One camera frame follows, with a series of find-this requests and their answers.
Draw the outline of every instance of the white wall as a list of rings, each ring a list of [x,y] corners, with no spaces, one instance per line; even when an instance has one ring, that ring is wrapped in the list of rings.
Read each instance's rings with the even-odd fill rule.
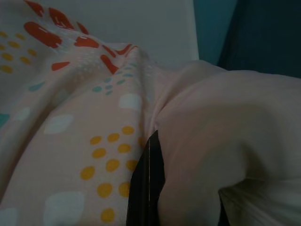
[[[36,0],[105,42],[131,42],[166,66],[198,59],[192,0]]]

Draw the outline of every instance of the textured fabric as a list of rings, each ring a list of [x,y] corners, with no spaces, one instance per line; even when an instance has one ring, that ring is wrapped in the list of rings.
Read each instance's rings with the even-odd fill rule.
[[[231,225],[300,225],[301,80],[172,72],[30,1],[1,1],[0,19],[1,226],[124,225],[155,130],[162,225],[215,226],[221,188]]]

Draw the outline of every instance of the teal wall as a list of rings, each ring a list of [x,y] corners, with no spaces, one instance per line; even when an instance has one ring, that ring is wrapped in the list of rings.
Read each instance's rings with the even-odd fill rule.
[[[194,0],[201,60],[218,63],[237,0]]]

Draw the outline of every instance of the yellow dot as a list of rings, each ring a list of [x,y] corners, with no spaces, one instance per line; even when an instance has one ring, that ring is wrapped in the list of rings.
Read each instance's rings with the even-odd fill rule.
[[[95,159],[99,159],[101,157],[104,157],[106,154],[106,150],[104,148],[97,148],[93,151],[92,157]]]
[[[119,185],[119,193],[123,197],[128,197],[128,194],[130,193],[130,183],[124,182]]]
[[[20,48],[20,45],[14,41],[9,41],[8,44],[13,48]]]
[[[108,209],[104,210],[100,215],[100,219],[104,223],[110,223],[114,220],[114,218],[115,218],[115,213],[112,208],[108,208]]]
[[[89,180],[93,177],[95,173],[95,168],[94,166],[88,166],[88,167],[85,167],[81,173],[80,173],[80,177],[83,179],[83,180]]]
[[[25,40],[25,37],[21,34],[16,34],[16,37],[19,38],[19,39]]]
[[[2,36],[2,37],[4,37],[4,38],[7,38],[7,37],[8,37],[8,35],[7,35],[5,32],[2,32],[2,31],[0,31],[0,36]]]
[[[106,198],[111,194],[112,190],[113,190],[113,187],[111,184],[103,183],[98,186],[97,193],[100,197]]]
[[[95,137],[91,138],[90,144],[96,145],[96,144],[98,144],[99,142],[101,142],[101,140],[102,140],[102,137],[101,137],[101,136],[95,136]]]
[[[138,138],[138,144],[141,148],[144,148],[144,141],[142,137]]]
[[[29,50],[27,50],[27,52],[30,54],[30,55],[32,55],[32,56],[36,56],[37,55],[37,52],[36,51],[34,51],[33,49],[29,49]]]
[[[127,152],[130,152],[131,151],[131,145],[128,145],[128,144],[121,144],[119,145],[118,147],[118,151],[120,153],[127,153]]]
[[[108,136],[109,142],[115,142],[119,139],[120,135],[118,133],[112,133]]]
[[[13,72],[13,69],[10,67],[10,66],[7,66],[7,65],[2,65],[0,67],[0,69],[6,73],[12,73]]]
[[[29,59],[27,59],[26,57],[22,56],[20,57],[20,60],[24,63],[24,64],[27,64],[27,65],[30,65],[31,62]]]
[[[131,134],[134,133],[134,131],[135,131],[134,128],[131,127],[131,126],[125,126],[125,127],[122,128],[122,133],[124,135],[131,135]]]
[[[117,159],[111,159],[107,161],[105,168],[107,169],[108,172],[113,172],[118,168],[119,165],[120,163]]]
[[[13,56],[10,55],[9,53],[2,53],[2,57],[6,60],[13,60]]]
[[[137,161],[136,160],[129,160],[126,163],[126,166],[129,170],[134,171],[137,165]]]

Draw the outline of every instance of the teal dot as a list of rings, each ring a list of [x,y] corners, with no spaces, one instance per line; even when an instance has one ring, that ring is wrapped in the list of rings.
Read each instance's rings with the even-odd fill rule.
[[[92,91],[98,93],[98,92],[102,91],[102,88],[100,86],[96,86],[92,89]]]
[[[106,92],[105,94],[108,96],[108,95],[110,95],[112,92],[113,92],[113,91],[111,90],[111,91]]]
[[[121,84],[124,83],[124,82],[125,82],[125,80],[123,79],[123,80],[118,81],[116,84],[117,84],[117,85],[121,85]]]
[[[111,89],[113,86],[112,85],[107,85],[106,87],[105,87],[105,89]]]
[[[129,77],[133,77],[133,75],[132,74],[124,74],[123,77],[128,77],[129,78]]]
[[[0,128],[9,120],[9,114],[0,113]]]
[[[46,83],[46,82],[44,81],[44,82],[41,82],[41,83],[39,83],[39,84],[30,86],[30,87],[28,88],[28,90],[31,91],[31,92],[38,91],[42,86],[44,86],[45,83]]]
[[[106,79],[104,80],[104,82],[105,82],[105,83],[109,83],[111,80],[112,80],[111,78],[106,78]]]

